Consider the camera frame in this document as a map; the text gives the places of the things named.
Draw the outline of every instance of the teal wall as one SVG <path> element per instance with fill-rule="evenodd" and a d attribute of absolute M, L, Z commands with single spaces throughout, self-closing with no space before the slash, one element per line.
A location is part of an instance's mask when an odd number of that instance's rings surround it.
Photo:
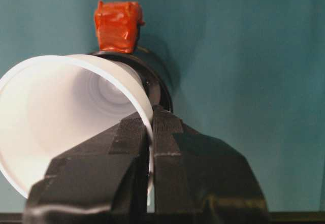
<path fill-rule="evenodd" d="M 0 0 L 0 75 L 31 56 L 97 50 L 97 1 Z M 176 115 L 247 157 L 270 210 L 318 210 L 325 0 L 137 1 L 140 43 L 169 68 Z M 0 212 L 23 203 L 0 176 Z"/>

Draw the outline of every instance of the white plastic cup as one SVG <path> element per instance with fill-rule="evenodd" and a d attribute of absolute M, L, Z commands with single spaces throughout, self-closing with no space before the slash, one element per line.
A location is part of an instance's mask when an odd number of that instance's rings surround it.
<path fill-rule="evenodd" d="M 27 59 L 0 79 L 0 170 L 27 198 L 52 158 L 136 111 L 152 139 L 150 101 L 125 64 L 91 55 Z"/>

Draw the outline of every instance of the red object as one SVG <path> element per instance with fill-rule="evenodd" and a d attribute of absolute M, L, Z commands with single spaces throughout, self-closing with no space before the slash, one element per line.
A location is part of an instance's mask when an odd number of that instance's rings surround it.
<path fill-rule="evenodd" d="M 94 14 L 100 50 L 132 53 L 138 37 L 138 26 L 144 25 L 138 2 L 98 2 Z"/>

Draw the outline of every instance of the teal background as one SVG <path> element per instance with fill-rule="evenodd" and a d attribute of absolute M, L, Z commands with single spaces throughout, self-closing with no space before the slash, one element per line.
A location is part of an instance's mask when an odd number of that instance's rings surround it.
<path fill-rule="evenodd" d="M 0 0 L 0 75 L 31 56 L 97 50 L 97 1 Z M 175 114 L 247 157 L 270 210 L 323 208 L 325 0 L 136 1 Z M 1 175 L 0 212 L 23 204 Z"/>

